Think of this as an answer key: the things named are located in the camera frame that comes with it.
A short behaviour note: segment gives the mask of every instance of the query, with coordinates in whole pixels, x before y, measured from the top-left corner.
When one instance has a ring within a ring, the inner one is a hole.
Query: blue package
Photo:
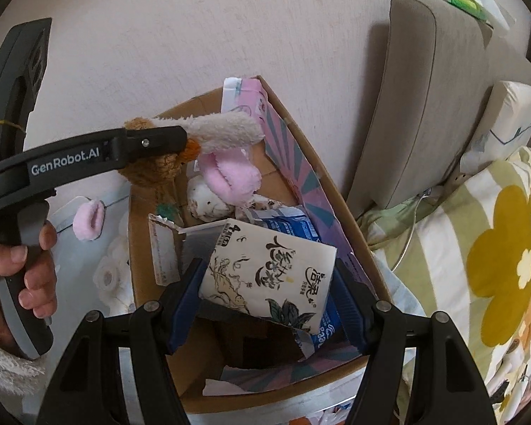
[[[283,207],[264,211],[244,209],[244,212],[250,223],[320,243],[320,237],[313,223],[300,208],[301,206]],[[295,341],[304,357],[308,358],[341,327],[342,323],[336,305],[329,294],[323,317],[320,320],[319,333],[311,335],[305,331],[294,330]]]
[[[248,209],[245,211],[252,224],[318,243],[321,242],[313,223],[300,207],[283,207],[264,211]]]
[[[336,305],[331,295],[327,298],[327,307],[324,310],[323,317],[320,320],[320,329],[317,335],[311,335],[305,331],[295,331],[295,341],[304,354],[308,358],[315,351],[321,348],[324,342],[342,326],[340,317],[336,311]]]

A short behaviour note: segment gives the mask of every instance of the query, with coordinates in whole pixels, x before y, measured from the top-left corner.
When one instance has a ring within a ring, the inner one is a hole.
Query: cardboard box
[[[316,174],[320,188],[326,194],[326,199],[332,207],[335,224],[332,229],[337,229],[342,236],[346,236],[351,251],[347,253],[347,260],[354,259],[349,266],[354,267],[358,262],[361,264],[361,270],[353,270],[359,276],[367,276],[373,286],[376,294],[389,300],[389,292],[379,274],[379,271],[371,258],[371,252],[364,240],[355,220],[348,210],[344,199],[338,192],[333,181],[328,175],[324,165],[319,160],[310,143],[291,118],[285,107],[275,96],[266,82],[258,77],[263,89],[267,92],[269,104],[273,112],[283,121],[283,126],[289,130],[295,138],[298,147],[306,161],[312,167]],[[204,115],[208,113],[218,113],[220,111],[222,98],[222,89],[216,89],[202,96],[193,98],[187,102],[173,107],[162,113],[162,117],[180,118],[190,115]],[[266,155],[267,149],[264,143],[252,148],[252,160],[262,173],[262,188],[259,194],[277,199],[287,205],[295,205],[303,201],[299,193],[296,197],[294,190],[295,182],[290,182],[289,174],[285,171],[286,178],[278,170],[272,159]],[[132,187],[130,195],[130,223],[129,223],[129,242],[130,242],[130,266],[132,269],[132,283],[136,305],[143,305],[148,300],[157,300],[164,288],[158,286],[155,282],[153,273],[153,264],[150,251],[150,240],[148,231],[148,215],[156,214],[158,205],[172,203],[175,199],[177,206],[182,211],[184,223],[186,226],[200,223],[193,219],[186,207],[185,189],[186,189],[185,171],[175,181],[174,186],[166,187],[161,190],[149,190],[140,187]],[[306,393],[323,385],[327,385],[337,379],[340,379],[365,366],[366,357],[357,357],[352,361],[342,364],[333,369],[327,370],[319,375],[299,381],[297,383],[271,390],[263,393],[254,393],[252,395],[239,396],[221,396],[221,397],[203,397],[202,389],[204,388],[205,379],[219,379],[222,369],[225,365],[225,359],[239,359],[241,344],[246,340],[247,345],[252,345],[252,339],[255,340],[256,334],[250,334],[255,329],[248,328],[248,334],[240,332],[236,328],[220,328],[224,323],[216,324],[204,319],[196,319],[187,342],[173,356],[167,357],[167,362],[173,376],[177,391],[185,410],[188,413],[213,413],[227,410],[245,409],[248,407],[261,406],[287,398]]]

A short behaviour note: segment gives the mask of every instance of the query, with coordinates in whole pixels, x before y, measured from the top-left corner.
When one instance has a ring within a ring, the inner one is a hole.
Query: plush toy
[[[242,208],[257,210],[279,209],[285,205],[279,201],[253,194],[244,206],[225,203],[214,193],[202,176],[194,176],[187,184],[187,204],[191,215],[203,222],[225,219],[236,210],[236,218],[248,221]]]
[[[127,129],[134,130],[161,126],[183,127],[187,131],[187,147],[179,154],[141,159],[121,169],[120,174],[131,183],[144,187],[168,184],[180,172],[182,163],[203,155],[207,174],[203,177],[215,194],[227,198],[224,202],[245,202],[260,187],[259,170],[246,156],[244,160],[223,153],[231,149],[241,152],[240,148],[257,144],[264,138],[261,126],[246,113],[227,112],[178,120],[134,118],[125,123]]]

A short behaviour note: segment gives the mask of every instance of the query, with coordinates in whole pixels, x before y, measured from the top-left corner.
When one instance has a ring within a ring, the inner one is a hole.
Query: yellow string
[[[16,129],[19,129],[21,132],[25,134],[25,129],[21,127],[19,124],[12,123],[11,121],[6,121],[5,119],[0,120],[0,124],[5,124],[6,126],[12,126]]]

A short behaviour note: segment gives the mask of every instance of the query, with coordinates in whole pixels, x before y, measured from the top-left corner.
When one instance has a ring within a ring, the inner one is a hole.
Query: fluffy white fabric
[[[204,181],[202,176],[195,176],[187,183],[187,204],[193,217],[203,222],[224,219],[234,211],[234,206],[226,204]]]
[[[178,120],[155,119],[158,127],[179,125],[201,146],[201,153],[249,147],[264,138],[259,123],[244,112],[214,113]]]
[[[0,348],[0,390],[14,395],[32,395],[45,382],[42,359],[28,361]]]

